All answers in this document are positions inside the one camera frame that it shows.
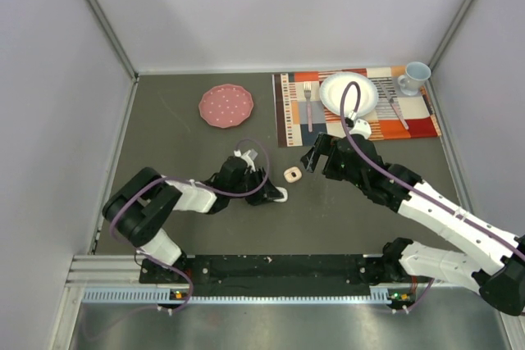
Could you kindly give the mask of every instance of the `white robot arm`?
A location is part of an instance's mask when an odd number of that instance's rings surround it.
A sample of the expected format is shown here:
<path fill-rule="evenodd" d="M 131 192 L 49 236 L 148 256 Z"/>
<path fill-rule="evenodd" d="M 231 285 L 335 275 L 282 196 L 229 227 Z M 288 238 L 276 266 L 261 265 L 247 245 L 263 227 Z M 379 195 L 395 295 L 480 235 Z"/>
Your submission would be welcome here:
<path fill-rule="evenodd" d="M 328 179 L 349 181 L 374 203 L 415 220 L 464 252 L 429 248 L 412 240 L 397 239 L 396 245 L 388 249 L 389 252 L 395 250 L 390 259 L 396 261 L 403 272 L 461 285 L 480 294 L 496 309 L 513 316 L 520 315 L 525 307 L 525 262 L 517 254 L 525 252 L 525 236 L 519 239 L 515 234 L 487 224 L 441 196 L 406 167 L 384 163 L 373 143 L 367 141 L 366 134 L 357 133 L 353 141 L 377 166 L 403 180 L 415 191 L 399 186 L 371 168 L 347 139 L 328 134 L 319 134 L 314 147 L 301 158 L 301 162 L 307 171 L 313 172 L 319 157 L 328 156 L 322 172 Z M 421 192 L 447 209 L 422 197 Z M 490 232 L 487 234 L 468 223 Z"/>
<path fill-rule="evenodd" d="M 143 168 L 113 194 L 104 205 L 103 216 L 113 222 L 120 210 L 143 188 L 155 184 L 140 193 L 140 197 L 148 203 L 133 202 L 117 219 L 116 229 L 139 252 L 173 266 L 185 254 L 162 229 L 172 211 L 214 214 L 226 208 L 232 198 L 245 198 L 253 206 L 288 199 L 286 189 L 274 186 L 264 169 L 255 166 L 253 161 L 256 156 L 257 152 L 253 149 L 244 153 L 235 150 L 221 170 L 203 182 L 174 180 L 163 177 L 153 168 Z M 250 193 L 256 188 L 259 189 L 256 193 Z"/>

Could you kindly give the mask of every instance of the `white wall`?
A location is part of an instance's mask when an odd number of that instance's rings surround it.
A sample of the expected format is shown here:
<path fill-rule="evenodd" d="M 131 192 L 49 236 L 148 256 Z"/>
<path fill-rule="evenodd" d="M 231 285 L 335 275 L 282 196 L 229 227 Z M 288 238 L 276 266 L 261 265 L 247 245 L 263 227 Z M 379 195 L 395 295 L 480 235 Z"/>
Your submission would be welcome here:
<path fill-rule="evenodd" d="M 0 0 L 0 348 L 41 349 L 130 80 L 84 0 Z"/>
<path fill-rule="evenodd" d="M 525 234 L 525 1 L 478 0 L 434 74 L 478 215 Z"/>
<path fill-rule="evenodd" d="M 139 71 L 430 61 L 462 0 L 99 0 Z"/>

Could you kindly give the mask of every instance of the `striped placemat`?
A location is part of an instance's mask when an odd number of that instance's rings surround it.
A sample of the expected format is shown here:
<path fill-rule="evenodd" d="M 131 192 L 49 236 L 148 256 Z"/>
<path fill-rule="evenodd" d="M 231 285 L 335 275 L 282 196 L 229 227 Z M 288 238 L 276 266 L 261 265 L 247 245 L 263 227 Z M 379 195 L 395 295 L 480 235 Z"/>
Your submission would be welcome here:
<path fill-rule="evenodd" d="M 340 71 L 352 71 L 368 77 L 377 88 L 379 101 L 374 111 L 363 117 L 372 127 L 373 141 L 383 139 L 417 139 L 441 135 L 434 109 L 424 87 L 417 96 L 406 96 L 399 89 L 397 77 L 404 73 L 404 66 L 368 67 L 333 71 L 310 71 L 274 74 L 273 88 L 276 109 L 277 138 L 279 147 L 313 146 L 319 133 L 344 137 L 345 132 L 337 115 L 328 111 L 319 98 L 322 81 Z M 386 100 L 378 81 L 389 91 L 404 119 L 406 130 Z M 308 132 L 304 82 L 312 86 L 313 132 Z"/>

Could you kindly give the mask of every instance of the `fork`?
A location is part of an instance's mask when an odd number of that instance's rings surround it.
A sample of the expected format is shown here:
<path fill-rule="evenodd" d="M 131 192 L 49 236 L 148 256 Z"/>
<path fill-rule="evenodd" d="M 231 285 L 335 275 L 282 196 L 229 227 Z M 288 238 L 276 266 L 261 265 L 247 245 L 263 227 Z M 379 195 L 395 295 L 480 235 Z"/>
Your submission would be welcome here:
<path fill-rule="evenodd" d="M 303 90 L 304 90 L 304 98 L 306 98 L 306 111 L 308 113 L 308 131 L 312 133 L 313 132 L 312 102 L 310 101 L 310 99 L 312 98 L 312 83 L 311 82 L 303 83 Z"/>

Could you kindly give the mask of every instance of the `pink plate with white dots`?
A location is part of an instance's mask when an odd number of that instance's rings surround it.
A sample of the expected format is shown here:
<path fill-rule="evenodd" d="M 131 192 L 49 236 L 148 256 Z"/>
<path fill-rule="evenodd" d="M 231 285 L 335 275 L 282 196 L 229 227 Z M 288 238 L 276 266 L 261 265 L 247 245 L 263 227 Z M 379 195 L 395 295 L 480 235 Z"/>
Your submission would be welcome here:
<path fill-rule="evenodd" d="M 238 126 L 252 113 L 252 95 L 239 85 L 225 84 L 208 90 L 199 103 L 201 117 L 211 126 Z"/>

